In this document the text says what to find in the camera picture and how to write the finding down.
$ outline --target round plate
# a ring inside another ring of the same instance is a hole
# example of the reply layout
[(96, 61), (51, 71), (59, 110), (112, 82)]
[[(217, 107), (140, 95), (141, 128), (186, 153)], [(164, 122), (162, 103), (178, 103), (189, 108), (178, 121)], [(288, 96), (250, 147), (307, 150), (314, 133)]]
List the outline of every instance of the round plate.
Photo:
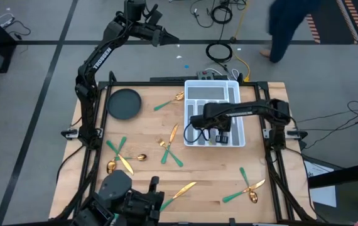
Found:
[(108, 113), (116, 119), (131, 119), (141, 108), (141, 97), (132, 89), (121, 89), (108, 99)]

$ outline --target person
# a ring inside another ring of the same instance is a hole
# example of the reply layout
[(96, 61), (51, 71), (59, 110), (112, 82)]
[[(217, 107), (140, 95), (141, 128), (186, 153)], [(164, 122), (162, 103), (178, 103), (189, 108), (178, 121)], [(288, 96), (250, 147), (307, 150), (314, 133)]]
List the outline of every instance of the person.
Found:
[(272, 36), (270, 50), (260, 54), (278, 63), (285, 54), (293, 34), (306, 15), (317, 9), (320, 0), (275, 0), (269, 8), (268, 33)]

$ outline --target cutlery tray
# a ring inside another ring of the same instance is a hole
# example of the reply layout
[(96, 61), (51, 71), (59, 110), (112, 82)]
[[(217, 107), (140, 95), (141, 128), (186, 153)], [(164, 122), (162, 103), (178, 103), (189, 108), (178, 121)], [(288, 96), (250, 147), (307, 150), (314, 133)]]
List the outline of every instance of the cutlery tray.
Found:
[[(190, 123), (190, 116), (203, 114), (204, 104), (211, 102), (240, 103), (239, 84), (236, 81), (229, 80), (187, 80), (185, 82), (184, 128)], [(196, 130), (190, 125), (186, 130), (186, 138), (189, 141), (194, 141), (200, 133), (200, 130)], [(204, 134), (205, 137), (209, 137), (207, 130), (204, 131)], [(246, 145), (242, 117), (233, 117), (231, 131), (224, 132), (224, 135), (229, 138), (228, 144), (215, 142), (215, 137), (218, 135), (217, 129), (211, 129), (210, 135), (209, 141), (200, 136), (194, 143), (189, 143), (186, 140), (184, 142), (186, 146), (191, 147), (243, 147)]]

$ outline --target wooden table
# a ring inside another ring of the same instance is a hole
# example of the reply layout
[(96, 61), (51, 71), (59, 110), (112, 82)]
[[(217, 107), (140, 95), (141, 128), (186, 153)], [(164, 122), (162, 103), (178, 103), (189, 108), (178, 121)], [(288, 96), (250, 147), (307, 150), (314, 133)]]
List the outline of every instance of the wooden table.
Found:
[[(193, 188), (177, 198), (161, 213), (160, 222), (227, 223), (231, 217), (234, 217), (237, 223), (276, 222), (258, 116), (243, 117), (246, 136), (246, 146), (243, 148), (186, 147), (183, 143), (183, 101), (172, 102), (156, 112), (153, 110), (155, 106), (173, 98), (176, 93), (183, 90), (183, 87), (113, 87), (112, 92), (123, 88), (134, 89), (140, 94), (143, 101), (142, 109), (129, 121), (119, 121), (107, 116), (96, 191), (107, 176), (107, 162), (114, 157), (113, 151), (105, 142), (110, 140), (118, 147), (121, 138), (126, 136), (127, 141), (121, 151), (123, 156), (137, 156), (143, 153), (148, 156), (147, 161), (144, 162), (130, 161), (134, 169), (134, 176), (131, 178), (135, 190), (147, 192), (151, 177), (159, 176), (158, 190), (165, 192), (167, 200), (189, 182), (197, 182)], [(240, 87), (240, 89), (241, 102), (256, 100), (252, 87)], [(284, 83), (269, 83), (269, 93), (271, 98), (288, 101)], [(104, 103), (105, 95), (106, 92), (102, 92), (101, 103)], [(97, 120), (99, 123), (102, 106), (101, 104)], [(80, 102), (77, 102), (72, 122), (77, 121), (79, 117)], [(167, 142), (176, 123), (180, 126), (171, 150), (183, 161), (182, 168), (176, 165), (171, 156), (168, 157), (166, 164), (161, 164), (164, 149), (155, 141), (156, 137), (162, 137)], [(297, 141), (287, 141), (286, 145), (291, 149), (299, 150)], [(64, 158), (80, 146), (78, 140), (68, 141)], [(57, 216), (77, 191), (83, 157), (84, 151), (81, 151), (62, 168), (50, 217)], [(315, 218), (309, 206), (306, 174), (301, 156), (283, 151), (283, 159), (290, 192), (307, 214)], [(246, 170), (251, 184), (266, 179), (265, 184), (256, 190), (259, 196), (257, 204), (253, 204), (248, 195), (241, 195), (228, 203), (222, 202), (223, 197), (245, 189), (246, 184), (239, 172), (241, 166)], [(117, 169), (126, 171), (120, 161)], [(279, 189), (278, 195), (283, 218), (286, 218), (284, 196)]]

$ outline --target small white object on floor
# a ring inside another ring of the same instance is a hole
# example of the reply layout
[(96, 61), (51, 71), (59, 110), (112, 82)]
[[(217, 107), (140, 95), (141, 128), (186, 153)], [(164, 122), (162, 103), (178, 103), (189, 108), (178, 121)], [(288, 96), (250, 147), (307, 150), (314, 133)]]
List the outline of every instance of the small white object on floor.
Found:
[[(312, 164), (311, 162), (308, 161), (305, 161), (305, 164), (309, 177), (334, 171), (334, 169), (332, 168), (321, 166), (319, 164)], [(335, 186), (310, 189), (310, 195), (312, 196), (313, 202), (321, 203), (331, 207), (337, 207)]]

